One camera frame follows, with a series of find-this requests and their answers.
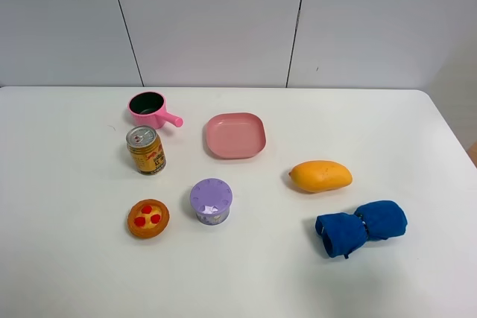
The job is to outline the gold drink can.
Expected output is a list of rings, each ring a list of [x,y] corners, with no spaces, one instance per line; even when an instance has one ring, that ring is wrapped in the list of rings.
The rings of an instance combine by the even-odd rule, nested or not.
[[[127,149],[138,172],[144,175],[159,173],[166,164],[165,154],[156,130],[142,125],[134,127],[126,135]]]

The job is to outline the pink square plate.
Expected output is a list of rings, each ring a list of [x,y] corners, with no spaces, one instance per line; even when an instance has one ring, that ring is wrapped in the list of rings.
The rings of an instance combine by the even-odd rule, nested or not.
[[[204,126],[205,143],[220,159],[249,159],[267,143],[262,120],[249,112],[222,113]]]

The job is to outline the purple lidded cup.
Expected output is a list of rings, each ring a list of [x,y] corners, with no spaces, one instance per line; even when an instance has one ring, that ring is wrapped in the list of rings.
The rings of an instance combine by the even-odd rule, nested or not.
[[[214,226],[228,218],[233,193],[225,181],[208,178],[194,185],[189,201],[197,219],[203,224]]]

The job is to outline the yellow mango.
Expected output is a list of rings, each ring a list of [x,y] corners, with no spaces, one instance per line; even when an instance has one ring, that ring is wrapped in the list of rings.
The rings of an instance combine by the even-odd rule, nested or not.
[[[309,193],[336,190],[353,182],[353,176],[345,166],[326,160],[300,163],[288,175],[299,189]]]

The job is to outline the pink toy saucepan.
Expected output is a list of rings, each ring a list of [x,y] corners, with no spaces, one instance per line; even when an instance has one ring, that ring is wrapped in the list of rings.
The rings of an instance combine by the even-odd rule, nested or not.
[[[158,130],[166,123],[183,126],[183,119],[172,115],[166,108],[165,97],[158,92],[143,92],[130,99],[127,108],[137,126],[149,126]]]

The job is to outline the toy fruit tart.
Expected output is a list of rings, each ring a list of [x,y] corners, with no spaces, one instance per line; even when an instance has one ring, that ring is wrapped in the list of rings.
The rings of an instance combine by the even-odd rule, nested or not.
[[[169,220],[169,210],[164,203],[146,199],[131,208],[127,216],[127,228],[136,238],[149,239],[161,234]]]

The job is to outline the rolled blue cloth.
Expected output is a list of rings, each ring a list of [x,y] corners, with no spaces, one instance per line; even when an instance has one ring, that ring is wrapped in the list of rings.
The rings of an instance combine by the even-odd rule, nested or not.
[[[380,200],[359,206],[354,213],[317,216],[315,231],[330,258],[349,255],[368,241],[385,241],[405,234],[405,212],[397,203]]]

